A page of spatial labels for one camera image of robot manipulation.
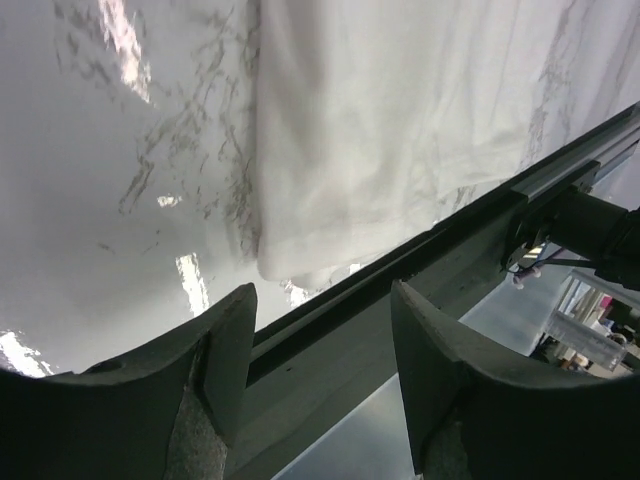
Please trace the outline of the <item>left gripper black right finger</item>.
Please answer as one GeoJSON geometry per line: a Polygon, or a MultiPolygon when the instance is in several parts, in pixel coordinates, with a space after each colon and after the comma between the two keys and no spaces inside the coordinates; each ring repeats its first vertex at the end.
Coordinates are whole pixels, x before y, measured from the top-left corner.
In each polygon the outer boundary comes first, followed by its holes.
{"type": "Polygon", "coordinates": [[[403,282],[393,344],[414,470],[425,479],[635,479],[639,378],[520,355],[403,282]]]}

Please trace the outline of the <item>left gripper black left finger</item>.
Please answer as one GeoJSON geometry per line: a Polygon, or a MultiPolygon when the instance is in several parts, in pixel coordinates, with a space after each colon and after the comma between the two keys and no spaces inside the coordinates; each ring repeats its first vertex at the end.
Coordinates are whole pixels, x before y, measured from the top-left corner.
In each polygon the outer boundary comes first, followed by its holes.
{"type": "Polygon", "coordinates": [[[5,479],[219,479],[238,432],[257,294],[83,373],[1,373],[5,479]]]}

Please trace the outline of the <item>white t shirt robot print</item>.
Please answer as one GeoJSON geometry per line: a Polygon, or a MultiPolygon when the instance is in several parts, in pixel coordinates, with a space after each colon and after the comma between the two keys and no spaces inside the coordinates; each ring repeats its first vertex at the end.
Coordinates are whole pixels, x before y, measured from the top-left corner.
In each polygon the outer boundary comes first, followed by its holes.
{"type": "Polygon", "coordinates": [[[264,1],[255,185],[268,281],[319,279],[511,176],[561,1],[264,1]]]}

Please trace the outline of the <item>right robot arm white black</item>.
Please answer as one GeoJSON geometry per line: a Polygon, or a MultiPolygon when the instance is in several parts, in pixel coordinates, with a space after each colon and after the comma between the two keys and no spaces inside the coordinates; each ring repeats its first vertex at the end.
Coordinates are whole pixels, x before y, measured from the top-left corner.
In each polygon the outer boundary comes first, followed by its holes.
{"type": "Polygon", "coordinates": [[[597,277],[639,289],[639,211],[577,190],[559,198],[549,239],[579,255],[597,277]]]}

